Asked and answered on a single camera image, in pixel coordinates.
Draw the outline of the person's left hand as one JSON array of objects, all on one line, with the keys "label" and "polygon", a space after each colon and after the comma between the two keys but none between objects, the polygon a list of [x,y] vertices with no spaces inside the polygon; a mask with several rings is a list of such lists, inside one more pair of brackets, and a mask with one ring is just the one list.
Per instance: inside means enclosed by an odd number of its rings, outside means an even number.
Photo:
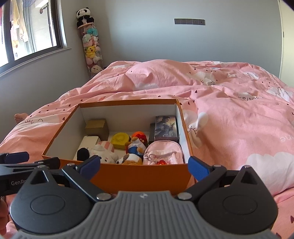
[{"label": "person's left hand", "polygon": [[6,234],[6,225],[9,222],[9,209],[7,203],[1,199],[0,203],[0,233],[1,236]]}]

